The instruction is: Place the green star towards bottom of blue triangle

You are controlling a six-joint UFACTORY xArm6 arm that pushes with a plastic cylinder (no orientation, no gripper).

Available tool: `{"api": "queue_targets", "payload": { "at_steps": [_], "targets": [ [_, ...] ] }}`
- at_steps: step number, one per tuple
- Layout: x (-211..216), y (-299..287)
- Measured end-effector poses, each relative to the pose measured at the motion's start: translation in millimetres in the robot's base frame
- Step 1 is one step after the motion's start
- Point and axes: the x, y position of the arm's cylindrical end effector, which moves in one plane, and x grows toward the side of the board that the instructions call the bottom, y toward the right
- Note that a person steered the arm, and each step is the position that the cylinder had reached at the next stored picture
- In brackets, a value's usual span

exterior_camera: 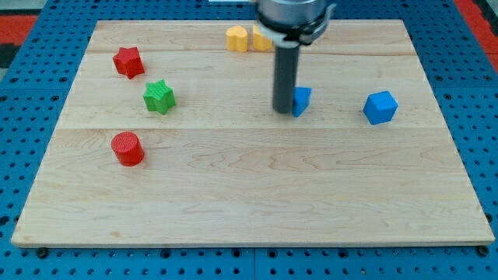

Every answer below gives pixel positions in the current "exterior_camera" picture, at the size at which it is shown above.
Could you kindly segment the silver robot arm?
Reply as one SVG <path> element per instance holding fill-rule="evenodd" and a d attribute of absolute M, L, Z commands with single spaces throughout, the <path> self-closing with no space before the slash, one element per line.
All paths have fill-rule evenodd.
<path fill-rule="evenodd" d="M 310 45 L 326 31 L 335 8 L 328 0 L 259 0 L 256 23 L 277 47 Z"/>

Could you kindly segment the yellow block behind arm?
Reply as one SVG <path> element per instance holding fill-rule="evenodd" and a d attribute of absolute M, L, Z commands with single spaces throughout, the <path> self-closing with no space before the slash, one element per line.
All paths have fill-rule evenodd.
<path fill-rule="evenodd" d="M 256 51 L 268 51 L 272 49 L 273 43 L 264 36 L 258 25 L 254 24 L 252 28 L 253 48 Z"/>

